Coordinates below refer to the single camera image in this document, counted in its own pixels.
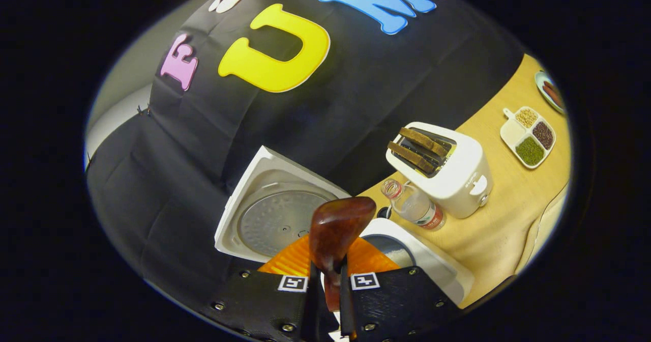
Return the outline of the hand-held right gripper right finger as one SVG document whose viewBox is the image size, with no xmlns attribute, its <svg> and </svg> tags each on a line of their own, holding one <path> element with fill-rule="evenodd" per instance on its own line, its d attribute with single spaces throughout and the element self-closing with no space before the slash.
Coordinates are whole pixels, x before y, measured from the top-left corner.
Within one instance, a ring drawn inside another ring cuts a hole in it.
<svg viewBox="0 0 651 342">
<path fill-rule="evenodd" d="M 353 242 L 342 269 L 340 335 L 349 341 L 416 341 L 458 317 L 458 306 L 404 243 Z"/>
</svg>

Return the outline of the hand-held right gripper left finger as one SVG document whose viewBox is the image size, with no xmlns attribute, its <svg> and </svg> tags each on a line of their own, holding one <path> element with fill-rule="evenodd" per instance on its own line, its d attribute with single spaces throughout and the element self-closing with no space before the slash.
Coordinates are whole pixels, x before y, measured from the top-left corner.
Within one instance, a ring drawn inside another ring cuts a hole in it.
<svg viewBox="0 0 651 342">
<path fill-rule="evenodd" d="M 313 284 L 304 235 L 257 270 L 235 269 L 210 299 L 210 314 L 221 326 L 251 339 L 314 341 L 319 337 Z"/>
</svg>

